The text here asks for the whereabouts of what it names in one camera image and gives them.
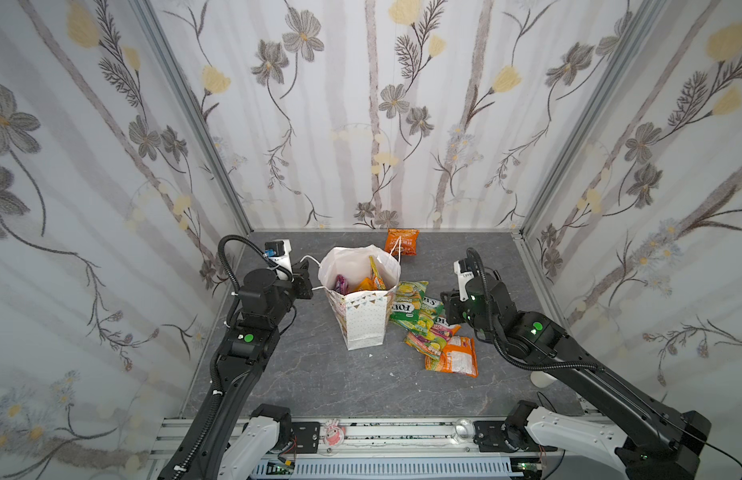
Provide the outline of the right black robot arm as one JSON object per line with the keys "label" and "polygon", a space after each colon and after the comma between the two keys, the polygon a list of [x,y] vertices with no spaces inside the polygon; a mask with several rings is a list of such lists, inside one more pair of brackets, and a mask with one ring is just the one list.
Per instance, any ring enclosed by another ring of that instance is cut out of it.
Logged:
{"label": "right black robot arm", "polygon": [[455,290],[444,292],[446,320],[467,324],[509,364],[565,384],[609,419],[568,417],[519,401],[495,433],[477,444],[519,452],[555,447],[604,464],[628,479],[693,479],[709,448],[710,421],[679,412],[634,387],[590,355],[566,330],[539,312],[521,311],[497,273],[469,248],[454,264]]}

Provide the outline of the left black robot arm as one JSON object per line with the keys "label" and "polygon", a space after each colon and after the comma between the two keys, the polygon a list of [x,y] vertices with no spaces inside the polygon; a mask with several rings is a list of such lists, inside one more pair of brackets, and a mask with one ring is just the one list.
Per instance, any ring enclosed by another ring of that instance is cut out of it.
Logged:
{"label": "left black robot arm", "polygon": [[[226,256],[231,241],[249,247],[263,268],[238,280]],[[232,284],[227,331],[209,364],[210,386],[198,413],[160,479],[216,479],[229,439],[253,387],[261,378],[282,336],[280,322],[298,299],[313,297],[309,263],[290,261],[287,239],[262,248],[235,234],[218,243],[219,262]]]}

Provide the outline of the purple candy bag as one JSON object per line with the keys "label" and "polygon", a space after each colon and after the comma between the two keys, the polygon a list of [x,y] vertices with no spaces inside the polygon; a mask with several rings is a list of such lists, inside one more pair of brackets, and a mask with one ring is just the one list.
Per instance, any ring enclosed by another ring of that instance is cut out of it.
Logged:
{"label": "purple candy bag", "polygon": [[338,274],[335,278],[333,291],[339,295],[347,295],[350,292],[350,285],[347,278],[341,274]]}

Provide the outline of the white paper bag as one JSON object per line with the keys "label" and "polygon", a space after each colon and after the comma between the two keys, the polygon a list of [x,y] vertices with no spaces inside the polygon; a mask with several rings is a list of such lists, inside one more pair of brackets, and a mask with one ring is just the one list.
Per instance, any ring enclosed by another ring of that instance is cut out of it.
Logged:
{"label": "white paper bag", "polygon": [[[370,256],[375,257],[387,290],[354,292],[364,278],[371,276]],[[319,285],[315,289],[325,293],[346,348],[353,351],[382,345],[401,280],[400,258],[375,245],[334,247],[317,265]],[[347,295],[333,291],[338,274],[349,281]]]}

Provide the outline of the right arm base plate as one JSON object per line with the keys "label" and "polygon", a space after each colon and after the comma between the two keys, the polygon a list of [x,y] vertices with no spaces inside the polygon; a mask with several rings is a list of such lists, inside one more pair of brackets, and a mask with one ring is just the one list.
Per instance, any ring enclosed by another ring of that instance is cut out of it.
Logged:
{"label": "right arm base plate", "polygon": [[479,420],[473,423],[473,442],[481,453],[540,453],[542,447],[524,427],[505,425],[503,420]]}

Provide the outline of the yellow mango candy bag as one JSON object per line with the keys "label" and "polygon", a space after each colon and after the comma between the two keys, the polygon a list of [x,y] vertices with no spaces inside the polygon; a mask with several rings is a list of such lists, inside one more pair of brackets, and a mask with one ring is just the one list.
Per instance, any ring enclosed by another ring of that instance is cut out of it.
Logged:
{"label": "yellow mango candy bag", "polygon": [[362,291],[384,291],[384,283],[377,277],[366,277],[355,288],[354,292]]}

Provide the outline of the orange snack bag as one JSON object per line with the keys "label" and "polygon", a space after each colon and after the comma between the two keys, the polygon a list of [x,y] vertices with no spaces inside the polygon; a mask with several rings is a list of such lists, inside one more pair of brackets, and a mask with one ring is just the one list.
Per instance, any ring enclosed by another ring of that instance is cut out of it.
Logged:
{"label": "orange snack bag", "polygon": [[369,264],[371,268],[371,284],[374,290],[386,291],[387,287],[383,280],[383,277],[378,269],[377,262],[374,256],[369,257]]}
{"label": "orange snack bag", "polygon": [[462,336],[452,337],[437,359],[425,358],[425,369],[477,378],[479,370],[474,340]]}

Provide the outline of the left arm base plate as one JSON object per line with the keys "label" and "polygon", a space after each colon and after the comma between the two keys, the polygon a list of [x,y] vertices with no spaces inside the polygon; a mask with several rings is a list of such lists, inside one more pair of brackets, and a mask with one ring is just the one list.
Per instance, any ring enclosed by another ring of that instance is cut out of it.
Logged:
{"label": "left arm base plate", "polygon": [[319,422],[284,422],[279,425],[279,436],[274,451],[284,454],[316,454],[320,443]]}

